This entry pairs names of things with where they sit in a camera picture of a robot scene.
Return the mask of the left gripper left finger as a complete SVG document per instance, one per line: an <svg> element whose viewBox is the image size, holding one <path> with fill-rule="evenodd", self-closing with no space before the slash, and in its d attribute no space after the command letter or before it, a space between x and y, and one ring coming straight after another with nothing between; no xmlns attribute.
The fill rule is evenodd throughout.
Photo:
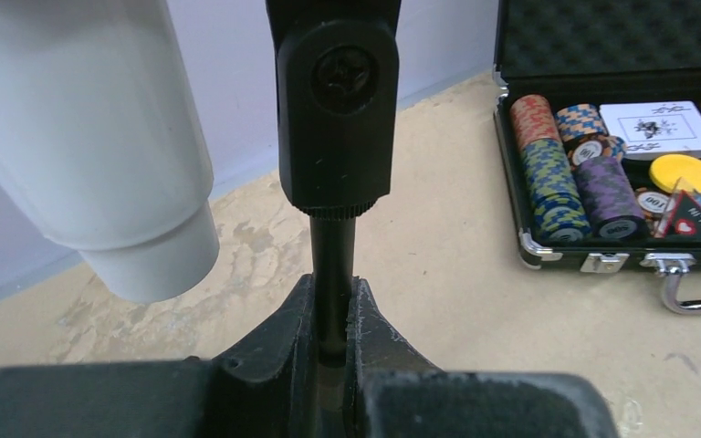
<svg viewBox="0 0 701 438"><path fill-rule="evenodd" d="M314 291L210 360L0 368L0 437L311 437Z"/></svg>

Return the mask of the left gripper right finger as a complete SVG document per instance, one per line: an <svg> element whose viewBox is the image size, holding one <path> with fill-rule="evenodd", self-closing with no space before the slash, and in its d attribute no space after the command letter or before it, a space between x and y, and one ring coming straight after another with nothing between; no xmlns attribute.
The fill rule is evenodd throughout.
<svg viewBox="0 0 701 438"><path fill-rule="evenodd" d="M442 370L385 318L356 277L347 318L349 437L615 437L607 402L561 372Z"/></svg>

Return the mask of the white microphone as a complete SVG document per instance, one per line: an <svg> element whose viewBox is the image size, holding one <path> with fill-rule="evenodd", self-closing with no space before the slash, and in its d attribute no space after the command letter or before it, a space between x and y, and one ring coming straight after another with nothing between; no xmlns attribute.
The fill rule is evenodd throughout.
<svg viewBox="0 0 701 438"><path fill-rule="evenodd" d="M207 276L212 164L165 2L0 1L0 183L118 297Z"/></svg>

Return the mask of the black round-base stand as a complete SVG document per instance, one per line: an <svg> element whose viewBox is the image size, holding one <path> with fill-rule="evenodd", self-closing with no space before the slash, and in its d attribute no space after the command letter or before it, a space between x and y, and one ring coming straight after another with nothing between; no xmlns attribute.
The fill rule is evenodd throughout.
<svg viewBox="0 0 701 438"><path fill-rule="evenodd" d="M309 218L320 358L345 356L356 220L391 190L398 1L269 1L279 177Z"/></svg>

